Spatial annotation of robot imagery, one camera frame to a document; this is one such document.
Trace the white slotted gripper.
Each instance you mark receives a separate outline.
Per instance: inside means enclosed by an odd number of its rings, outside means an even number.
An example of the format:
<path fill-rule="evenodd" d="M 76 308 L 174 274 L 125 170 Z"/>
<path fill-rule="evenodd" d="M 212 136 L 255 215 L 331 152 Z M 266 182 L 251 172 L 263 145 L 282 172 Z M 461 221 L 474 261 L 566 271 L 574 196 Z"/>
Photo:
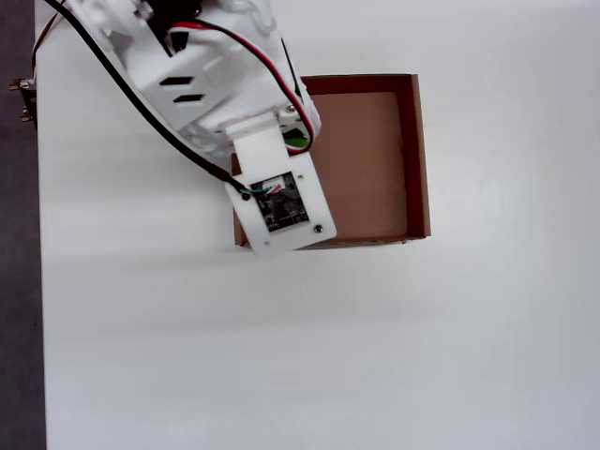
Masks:
<path fill-rule="evenodd" d="M 105 48 L 133 93 L 193 149 L 230 153 L 226 129 L 271 113 L 290 154 L 321 121 L 274 21 L 110 21 Z"/>

